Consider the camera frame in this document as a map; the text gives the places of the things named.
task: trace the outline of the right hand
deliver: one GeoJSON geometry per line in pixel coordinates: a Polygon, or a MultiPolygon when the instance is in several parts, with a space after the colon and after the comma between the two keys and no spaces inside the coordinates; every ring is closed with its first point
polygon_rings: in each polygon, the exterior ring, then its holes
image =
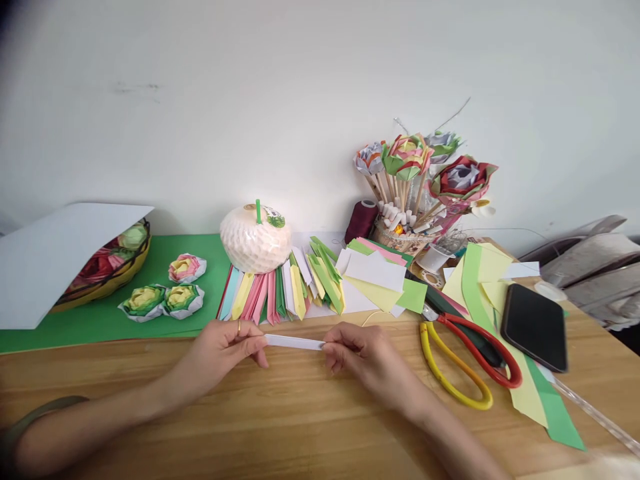
{"type": "Polygon", "coordinates": [[[324,341],[322,350],[332,374],[346,368],[378,400],[409,420],[431,394],[378,326],[340,322],[327,332],[324,341]]]}

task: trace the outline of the smartphone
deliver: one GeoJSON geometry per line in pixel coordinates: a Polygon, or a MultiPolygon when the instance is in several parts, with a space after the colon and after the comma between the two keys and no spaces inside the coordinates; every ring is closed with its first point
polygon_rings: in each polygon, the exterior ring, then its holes
{"type": "Polygon", "coordinates": [[[565,316],[556,302],[517,283],[510,285],[500,331],[506,341],[549,370],[568,370],[565,316]]]}

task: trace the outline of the left hand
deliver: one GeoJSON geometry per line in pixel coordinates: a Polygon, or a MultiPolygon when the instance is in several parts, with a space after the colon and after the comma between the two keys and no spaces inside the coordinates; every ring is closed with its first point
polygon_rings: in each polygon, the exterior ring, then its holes
{"type": "Polygon", "coordinates": [[[267,339],[252,322],[212,320],[200,332],[184,357],[158,379],[172,408],[190,405],[210,392],[242,359],[252,357],[268,368],[267,339]]]}

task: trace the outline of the pen holder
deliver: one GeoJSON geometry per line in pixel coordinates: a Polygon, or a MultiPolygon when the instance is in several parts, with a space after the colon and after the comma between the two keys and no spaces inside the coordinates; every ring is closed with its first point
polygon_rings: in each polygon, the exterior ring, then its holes
{"type": "Polygon", "coordinates": [[[385,226],[383,219],[378,217],[375,221],[375,228],[371,234],[371,239],[391,247],[398,252],[406,253],[415,257],[427,246],[428,243],[434,241],[440,233],[432,233],[425,235],[424,233],[402,233],[398,235],[396,232],[389,231],[385,226]]]}

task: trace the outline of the red scissors handle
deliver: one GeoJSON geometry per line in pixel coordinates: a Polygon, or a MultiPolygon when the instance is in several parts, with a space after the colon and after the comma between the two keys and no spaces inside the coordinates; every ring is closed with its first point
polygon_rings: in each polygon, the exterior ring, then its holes
{"type": "Polygon", "coordinates": [[[450,315],[448,313],[442,313],[438,317],[438,322],[442,323],[443,325],[446,325],[449,330],[454,332],[458,336],[458,338],[460,338],[460,340],[464,342],[465,346],[469,349],[471,354],[475,357],[475,359],[478,361],[478,363],[484,369],[484,371],[487,372],[487,374],[492,379],[494,379],[499,385],[502,385],[503,387],[510,388],[510,389],[518,388],[520,385],[522,385],[522,372],[520,371],[520,367],[516,363],[512,354],[509,352],[509,350],[507,350],[507,348],[502,344],[502,342],[500,342],[500,340],[495,338],[492,334],[484,330],[484,328],[476,325],[475,323],[470,322],[464,318],[450,315]],[[478,351],[478,348],[476,348],[473,342],[468,338],[468,336],[462,333],[462,331],[455,326],[456,323],[459,323],[460,325],[464,325],[465,327],[470,328],[471,330],[474,330],[475,332],[482,335],[490,344],[492,344],[494,348],[498,350],[498,353],[502,355],[502,358],[504,358],[507,366],[509,367],[511,378],[507,378],[506,376],[498,372],[496,369],[492,368],[490,364],[488,364],[488,362],[482,356],[482,354],[478,351]]]}

